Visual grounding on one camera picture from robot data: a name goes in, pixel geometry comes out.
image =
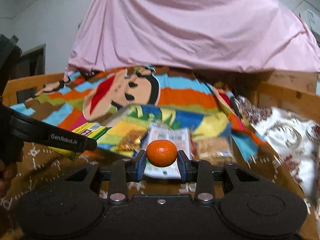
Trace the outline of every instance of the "metal screw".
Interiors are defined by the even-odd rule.
[[[159,200],[158,200],[158,203],[161,204],[161,205],[163,205],[163,204],[165,203],[165,200],[164,200],[164,199],[159,199]]]
[[[198,199],[202,201],[209,201],[213,199],[213,196],[210,193],[200,193]]]
[[[110,199],[116,202],[123,201],[125,199],[125,195],[123,195],[122,193],[113,193],[110,196]]]

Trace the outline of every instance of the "barcode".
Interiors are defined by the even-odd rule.
[[[169,136],[169,140],[170,141],[177,141],[177,140],[181,141],[182,140],[182,135],[170,135]]]
[[[166,139],[167,138],[167,134],[165,133],[158,133],[158,136],[157,136],[158,140],[160,139]]]
[[[94,124],[93,126],[90,126],[89,130],[97,130],[100,127],[101,127],[101,125]]]

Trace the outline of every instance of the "colorful blanket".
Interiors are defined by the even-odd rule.
[[[245,126],[234,114],[225,92],[197,80],[188,71],[148,65],[100,73],[75,72],[64,80],[47,85],[35,98],[12,108],[35,119],[73,130],[87,121],[103,124],[112,114],[128,104],[134,105],[126,119],[123,119],[127,122],[126,125],[139,125],[146,129],[151,120],[161,120],[172,129],[190,128],[195,140],[203,136],[230,133],[231,128],[236,142],[233,145],[234,155],[239,165],[251,168],[253,172],[305,198],[290,176],[287,165],[281,163],[278,154],[261,141],[252,127]],[[151,110],[148,106],[143,106],[148,104],[158,108]],[[191,118],[192,122],[188,122],[184,111],[202,112],[206,115],[195,114],[197,116]],[[18,176],[12,181],[7,196],[0,199],[0,217],[4,218],[0,223],[0,237],[4,235],[5,239],[13,239],[21,235],[14,207],[22,195],[59,179],[64,173],[83,166],[86,162],[99,161],[102,166],[111,165],[122,157],[104,149],[115,151],[114,147],[125,132],[110,129],[99,139],[99,148],[96,151],[87,151],[74,161],[48,147],[25,143],[24,160],[18,164]],[[176,180],[160,182],[144,178],[140,183],[130,183],[128,190],[129,195],[193,194],[195,186],[182,185]],[[222,197],[221,187],[215,186],[215,189],[216,197]],[[105,198],[107,194],[108,185],[102,184],[100,196]],[[312,210],[301,234],[305,239],[317,239]]]
[[[157,113],[150,112],[150,109],[147,112],[136,109],[126,118],[125,128],[108,131],[99,139],[98,147],[115,151],[115,146],[129,130],[146,129],[151,120],[167,122],[172,129],[188,127],[195,140],[218,136],[227,126],[233,130],[246,130],[231,109],[224,91],[199,82],[190,72],[151,65],[94,73],[91,77],[76,72],[64,81],[47,86],[33,100],[12,108],[43,122],[73,130],[86,122],[105,125],[105,120],[128,104],[166,108],[157,110]],[[208,116],[190,118],[179,109]],[[133,153],[122,154],[131,157]]]

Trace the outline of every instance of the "brown patterned cloth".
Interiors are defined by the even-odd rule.
[[[236,161],[239,165],[248,168],[247,163],[243,160],[236,144],[233,145]],[[39,187],[45,183],[58,179],[64,173],[73,170],[76,167],[86,164],[86,161],[99,161],[102,166],[111,165],[115,160],[122,158],[117,154],[109,154],[104,150],[98,149],[98,154],[104,156],[105,159],[90,159],[78,158],[74,162],[67,158],[50,151],[47,147],[32,143],[25,143],[24,161],[18,163],[18,176],[13,180],[12,187],[7,196],[0,201],[0,236],[1,239],[17,239],[22,235],[22,232],[17,224],[15,216],[15,207],[19,198],[28,193],[30,190]],[[293,181],[288,167],[285,163],[275,169],[273,161],[275,157],[280,159],[277,153],[268,145],[261,146],[258,152],[256,164],[251,163],[251,170],[260,174],[276,183],[282,185],[286,189],[296,193],[301,198],[305,198],[300,187]],[[261,162],[259,159],[267,159],[266,162]],[[144,177],[140,183],[128,183],[129,195],[132,194],[180,194],[193,193],[195,185],[182,184],[179,180],[160,180]],[[108,191],[108,183],[103,183],[100,196],[106,197]],[[216,197],[223,197],[223,191],[220,186],[215,187]],[[307,240],[318,239],[316,228],[316,220],[313,211],[307,216],[306,222],[301,229],[301,236]]]
[[[272,115],[271,107],[264,108],[253,106],[247,98],[241,96],[237,98],[237,101],[237,106],[241,114],[243,114],[251,124],[257,124],[258,122],[266,120]]]

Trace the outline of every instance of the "snack package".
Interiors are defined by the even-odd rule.
[[[160,127],[158,124],[151,123],[149,133],[144,143],[142,143],[143,145],[141,148],[146,150],[147,146],[151,142],[161,139],[173,142],[177,150],[183,150],[186,153],[186,156],[192,160],[190,149],[190,133],[188,128],[169,130]],[[144,175],[155,179],[181,179],[177,160],[172,165],[164,168],[156,167],[147,161]]]
[[[117,151],[133,151],[140,147],[141,140],[148,133],[145,130],[131,130],[125,137],[122,138]]]
[[[77,133],[77,134],[81,134],[84,135],[86,137],[98,140],[102,135],[104,135],[109,129],[111,129],[110,127],[105,127],[105,126],[101,126],[97,123],[93,123],[93,122],[87,122],[81,126],[79,126],[78,128],[72,130],[72,132]],[[75,158],[79,155],[81,155],[82,153],[76,153],[73,151],[69,151],[69,150],[64,150],[64,149],[60,149],[60,148],[55,148],[55,147],[51,147],[48,146],[49,149],[64,155],[65,157],[67,157],[68,159],[74,161]]]
[[[210,162],[212,166],[223,166],[226,162],[236,161],[229,137],[198,140],[195,146],[197,158]]]

